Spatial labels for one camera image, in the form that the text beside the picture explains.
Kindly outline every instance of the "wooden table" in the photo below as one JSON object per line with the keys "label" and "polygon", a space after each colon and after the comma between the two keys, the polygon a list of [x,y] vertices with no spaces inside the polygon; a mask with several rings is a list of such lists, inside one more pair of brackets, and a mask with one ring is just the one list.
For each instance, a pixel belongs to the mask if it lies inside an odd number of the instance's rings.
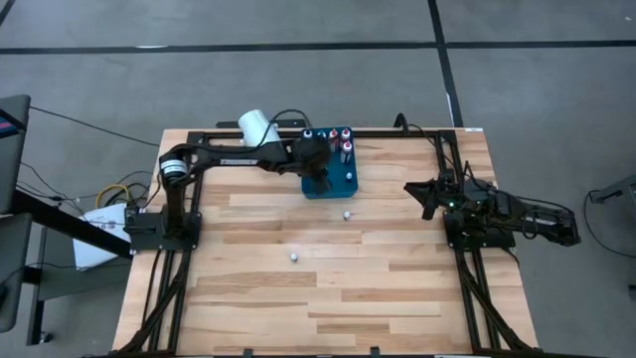
{"label": "wooden table", "polygon": [[[160,152],[185,142],[188,131],[166,130]],[[484,133],[457,129],[457,137],[462,160],[477,177],[494,181]],[[353,199],[307,200],[291,174],[206,172],[205,224],[192,256],[178,354],[241,354],[243,348],[368,354],[371,346],[395,354],[471,351],[441,210],[432,221],[421,220],[421,206],[402,189],[407,181],[437,176],[433,146],[422,138],[357,139],[356,158],[360,189]],[[164,199],[160,193],[152,209]],[[348,222],[345,211],[352,214]],[[140,326],[154,257],[134,258],[114,349]],[[536,345],[515,261],[496,249],[483,250],[483,257],[493,302],[520,337]],[[171,313],[169,307],[165,317]],[[164,318],[160,348],[169,321]]]}

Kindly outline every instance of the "gray floor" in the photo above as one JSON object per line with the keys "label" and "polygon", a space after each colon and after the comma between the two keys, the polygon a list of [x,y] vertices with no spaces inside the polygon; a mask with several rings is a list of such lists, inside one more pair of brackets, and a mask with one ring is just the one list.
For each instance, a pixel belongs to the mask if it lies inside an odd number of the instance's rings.
{"label": "gray floor", "polygon": [[[636,39],[630,0],[440,0],[439,8],[448,41]],[[423,0],[17,0],[0,29],[0,47],[432,39]],[[465,125],[485,128],[502,188],[580,217],[588,190],[636,173],[636,49],[449,53]],[[450,125],[435,50],[2,56],[0,79],[0,96],[28,93],[34,105],[154,142],[164,128],[212,127],[253,108],[298,107],[318,125],[388,125],[398,111]],[[75,196],[152,169],[155,156],[34,112],[24,161]],[[42,187],[27,171],[21,178]],[[627,204],[591,206],[590,223],[608,245],[636,253]],[[571,249],[518,240],[539,341],[549,351],[632,357],[636,302],[626,284],[636,282],[636,262],[604,251],[582,220],[580,230],[583,244]],[[48,302],[45,328],[57,339],[29,348],[22,304],[0,347],[8,357],[105,353],[123,293],[124,283]],[[30,295],[25,287],[25,303]]]}

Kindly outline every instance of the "white cylinder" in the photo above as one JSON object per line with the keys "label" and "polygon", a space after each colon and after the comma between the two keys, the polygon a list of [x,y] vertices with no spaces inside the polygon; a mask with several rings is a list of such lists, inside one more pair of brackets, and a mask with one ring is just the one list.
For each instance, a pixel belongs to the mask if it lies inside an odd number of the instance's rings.
{"label": "white cylinder", "polygon": [[[257,146],[265,135],[265,130],[269,126],[269,121],[260,109],[254,109],[242,115],[238,120],[238,126],[242,130],[243,139],[247,146]],[[262,144],[270,141],[279,141],[280,137],[274,125],[269,127],[267,136]]]}

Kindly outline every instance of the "yellow cable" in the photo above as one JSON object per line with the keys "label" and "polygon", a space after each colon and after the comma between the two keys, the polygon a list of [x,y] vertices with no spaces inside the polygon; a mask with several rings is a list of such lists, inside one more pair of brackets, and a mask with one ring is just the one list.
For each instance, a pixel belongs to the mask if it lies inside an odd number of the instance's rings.
{"label": "yellow cable", "polygon": [[101,196],[104,195],[108,190],[114,189],[114,188],[119,188],[122,189],[123,191],[126,192],[126,197],[128,198],[127,201],[130,201],[130,191],[128,191],[128,187],[126,187],[125,185],[122,184],[112,184],[112,185],[108,185],[107,187],[103,188],[103,190],[101,190],[99,192],[99,194],[97,194],[97,197],[95,198],[95,209],[99,208],[99,201],[101,200]]}

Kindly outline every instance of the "blue tray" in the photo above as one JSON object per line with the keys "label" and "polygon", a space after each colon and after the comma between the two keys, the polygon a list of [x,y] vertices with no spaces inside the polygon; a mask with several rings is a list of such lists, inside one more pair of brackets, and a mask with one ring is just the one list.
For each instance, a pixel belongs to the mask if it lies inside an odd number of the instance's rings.
{"label": "blue tray", "polygon": [[[331,154],[329,159],[329,165],[327,166],[328,176],[327,179],[331,182],[331,189],[317,194],[314,188],[314,182],[309,178],[302,178],[302,192],[307,199],[334,199],[334,198],[351,198],[358,191],[358,171],[356,169],[356,133],[351,130],[350,127],[336,127],[338,133],[342,133],[343,129],[349,129],[351,132],[351,144],[354,150],[351,155],[351,160],[347,164],[343,164],[340,161],[340,148],[335,153]],[[318,135],[318,132],[323,131],[329,135],[331,128],[314,128],[312,129],[313,135]],[[347,181],[346,175],[351,173],[353,178],[350,182]]]}

